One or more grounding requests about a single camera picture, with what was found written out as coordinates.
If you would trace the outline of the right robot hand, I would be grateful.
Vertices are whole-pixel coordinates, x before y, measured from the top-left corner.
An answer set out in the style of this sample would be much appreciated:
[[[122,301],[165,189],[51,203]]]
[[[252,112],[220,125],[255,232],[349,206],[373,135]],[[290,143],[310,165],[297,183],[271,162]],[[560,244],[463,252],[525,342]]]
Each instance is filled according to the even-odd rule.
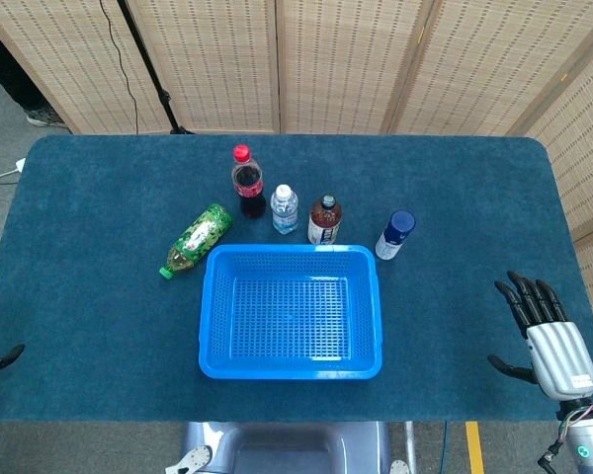
[[[509,364],[497,355],[488,361],[500,373],[541,388],[550,399],[568,402],[593,395],[593,360],[577,326],[555,290],[546,282],[513,271],[509,283],[494,285],[505,298],[529,351],[529,368]]]

